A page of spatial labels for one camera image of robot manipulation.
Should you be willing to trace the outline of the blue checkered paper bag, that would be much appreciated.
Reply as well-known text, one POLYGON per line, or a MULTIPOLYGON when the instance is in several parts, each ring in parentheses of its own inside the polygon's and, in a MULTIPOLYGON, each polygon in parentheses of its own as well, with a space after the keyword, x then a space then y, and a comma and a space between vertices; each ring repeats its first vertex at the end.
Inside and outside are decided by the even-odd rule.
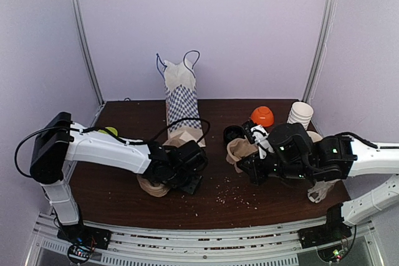
POLYGON ((156 68, 164 81, 167 143, 182 145, 184 142, 197 141, 204 148, 202 121, 198 109, 196 76, 194 67, 200 58, 200 52, 190 50, 179 64, 156 57, 156 68))

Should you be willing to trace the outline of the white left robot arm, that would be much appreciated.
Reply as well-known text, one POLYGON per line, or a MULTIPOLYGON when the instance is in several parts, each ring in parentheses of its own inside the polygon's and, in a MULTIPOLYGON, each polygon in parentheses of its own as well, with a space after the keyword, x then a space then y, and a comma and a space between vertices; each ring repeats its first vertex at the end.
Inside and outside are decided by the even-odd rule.
POLYGON ((62 168, 65 161, 85 161, 124 169, 137 175, 140 187, 153 197, 172 189, 194 194, 202 180, 208 159, 199 141, 161 145, 156 138, 129 140, 108 128, 73 122, 71 114, 60 112, 45 128, 26 137, 35 139, 31 165, 23 176, 38 182, 54 208, 59 224, 77 244, 89 237, 81 211, 62 168))

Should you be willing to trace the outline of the cardboard cup carrier stack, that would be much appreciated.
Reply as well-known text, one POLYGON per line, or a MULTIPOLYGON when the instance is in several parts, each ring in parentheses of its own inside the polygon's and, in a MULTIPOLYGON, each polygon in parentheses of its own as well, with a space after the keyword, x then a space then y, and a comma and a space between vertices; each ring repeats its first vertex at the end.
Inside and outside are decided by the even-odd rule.
POLYGON ((157 141, 147 144, 150 154, 150 164, 143 174, 137 175, 140 187, 153 197, 163 197, 172 188, 169 179, 175 174, 171 166, 169 154, 177 149, 177 144, 164 145, 157 141))

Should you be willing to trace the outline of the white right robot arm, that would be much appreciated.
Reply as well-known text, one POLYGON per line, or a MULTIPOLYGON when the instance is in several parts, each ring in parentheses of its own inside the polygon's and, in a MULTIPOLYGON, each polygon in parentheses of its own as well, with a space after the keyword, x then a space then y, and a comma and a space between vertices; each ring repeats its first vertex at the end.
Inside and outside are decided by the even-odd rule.
POLYGON ((267 132, 249 120, 243 124, 249 143, 258 151, 241 159, 237 166, 253 184, 269 177, 308 179, 312 183, 344 180, 366 174, 389 174, 379 187, 327 211, 319 235, 334 241, 344 226, 352 227, 398 202, 398 144, 372 143, 351 132, 312 141, 300 123, 284 123, 267 132))

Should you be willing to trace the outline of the single cardboard cup carrier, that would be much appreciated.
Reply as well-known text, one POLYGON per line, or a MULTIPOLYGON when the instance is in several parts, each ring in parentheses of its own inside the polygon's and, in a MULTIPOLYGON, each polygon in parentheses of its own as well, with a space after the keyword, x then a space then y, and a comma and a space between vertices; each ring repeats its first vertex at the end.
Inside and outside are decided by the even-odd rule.
POLYGON ((237 173, 242 173, 243 170, 238 168, 237 163, 250 154, 257 153, 258 149, 246 138, 236 138, 227 144, 226 151, 226 161, 234 166, 237 173))

